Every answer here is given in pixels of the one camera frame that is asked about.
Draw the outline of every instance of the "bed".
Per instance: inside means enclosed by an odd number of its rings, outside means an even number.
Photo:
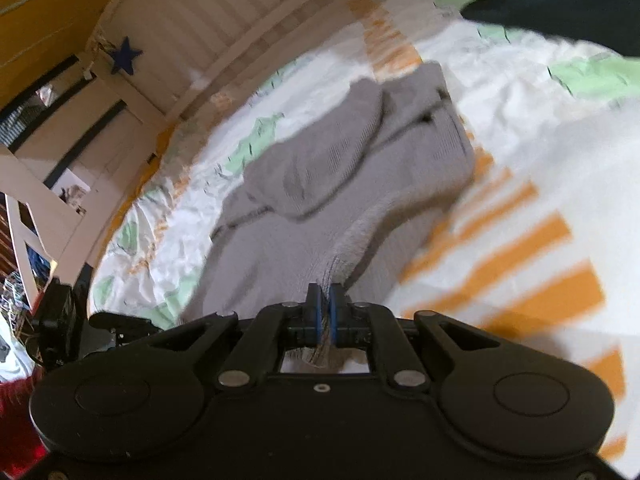
[[[148,142],[168,124],[172,138],[139,194],[114,195],[111,214],[126,204],[118,221],[103,233],[103,215],[92,235],[87,314],[175,326],[244,165],[338,104],[351,81],[436,60],[476,174],[386,304],[396,316],[440,310],[597,373],[616,398],[601,454],[634,476],[634,98],[576,96],[552,77],[606,48],[467,22],[458,11],[469,1],[111,0],[88,49],[108,70],[96,46],[130,36],[144,54],[120,84],[159,110]]]

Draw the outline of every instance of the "red fabric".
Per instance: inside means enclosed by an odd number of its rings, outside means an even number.
[[[40,377],[37,369],[27,379],[0,384],[0,471],[13,478],[47,453],[29,416],[29,397]]]

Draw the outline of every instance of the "white wooden bed frame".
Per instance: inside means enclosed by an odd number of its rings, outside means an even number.
[[[91,54],[78,56],[84,67],[90,66],[97,76],[98,81],[92,85],[104,87],[103,92],[94,92],[94,101],[103,100],[102,104],[108,105],[113,100],[123,100],[127,112],[140,122],[126,152],[111,156],[110,160],[94,155],[94,166],[100,171],[94,175],[91,192],[82,202],[84,217],[44,186],[37,164],[34,170],[33,160],[22,153],[28,151],[27,144],[16,155],[0,146],[0,191],[7,195],[15,256],[32,306],[38,290],[26,244],[55,262],[53,275],[63,283],[73,284],[85,263],[98,264],[106,228],[137,182],[155,149],[158,133],[169,124],[194,115],[205,124],[210,123],[220,114],[216,98],[221,93],[236,105],[241,104],[274,70],[353,21],[345,5],[349,0],[150,0],[152,8],[139,8],[144,1],[111,0],[87,43],[90,52],[96,38],[119,44],[124,35],[130,36],[132,46],[145,51],[134,62],[135,76],[122,72],[111,75],[111,60],[104,52],[93,64]],[[169,10],[179,8],[179,20],[167,18],[159,23],[165,14],[170,14],[162,6]],[[229,15],[235,15],[238,23],[223,23]],[[212,47],[206,54],[195,36],[176,38],[175,27],[182,24],[211,38]],[[168,50],[162,44],[163,40],[175,44],[176,39],[181,41],[179,48]],[[198,59],[196,70],[185,59]],[[99,110],[104,110],[100,104],[93,102],[93,113],[88,111],[91,106],[78,96],[63,105],[42,125],[50,129],[47,138],[51,146],[58,136],[68,135],[73,118],[86,118],[92,124],[100,117]],[[76,128],[73,135],[79,134]],[[28,206],[37,236],[22,224],[18,202]]]
[[[82,64],[88,65],[88,56],[79,57]],[[55,267],[53,275],[63,283],[74,284],[85,263],[97,265],[104,232],[113,214],[154,152],[158,133],[166,128],[164,116],[121,76],[111,75],[107,62],[98,60],[92,71],[97,76],[95,80],[47,119],[15,155],[0,146],[0,191],[6,195],[15,259],[32,307],[38,289],[26,246],[51,262]],[[119,100],[127,105],[126,119],[132,131],[120,136],[98,136],[93,141],[98,145],[91,152],[88,147],[83,152],[86,156],[72,166],[91,184],[89,194],[82,200],[86,213],[80,216],[43,183],[42,171],[57,162],[56,155],[51,160],[47,158],[47,148],[55,152],[53,147],[61,137],[71,142],[78,140],[87,126]],[[115,150],[125,133],[134,138],[127,140],[125,153],[118,153]],[[43,142],[49,144],[43,148]],[[27,205],[38,235],[22,222],[18,202]]]

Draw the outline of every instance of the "metal screw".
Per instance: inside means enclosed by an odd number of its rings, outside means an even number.
[[[245,386],[249,383],[251,377],[242,370],[226,370],[218,376],[218,381],[223,386],[229,388],[238,388],[239,386]]]
[[[314,390],[319,394],[327,394],[331,391],[331,386],[324,383],[316,384],[316,386],[314,386]]]
[[[400,386],[415,388],[426,382],[427,378],[418,370],[400,370],[394,375],[394,381]]]

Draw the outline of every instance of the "dark blue cloth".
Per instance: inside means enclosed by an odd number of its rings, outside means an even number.
[[[462,16],[593,41],[622,56],[640,57],[640,0],[476,0]]]
[[[29,246],[27,246],[27,255],[29,256],[29,263],[31,264],[31,269],[36,275],[36,278],[46,283],[49,279],[49,273],[51,272],[49,262]]]

